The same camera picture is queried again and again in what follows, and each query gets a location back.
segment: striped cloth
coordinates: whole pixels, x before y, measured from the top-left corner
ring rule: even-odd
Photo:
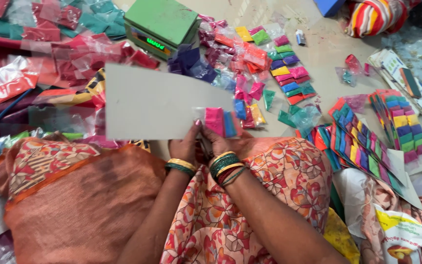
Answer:
[[[408,12],[421,0],[351,0],[351,18],[345,33],[354,38],[395,33],[407,20]]]

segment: digital weighing scale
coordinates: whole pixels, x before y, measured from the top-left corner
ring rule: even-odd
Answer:
[[[128,39],[167,60],[180,44],[189,44],[201,19],[175,0],[136,0],[125,14]]]

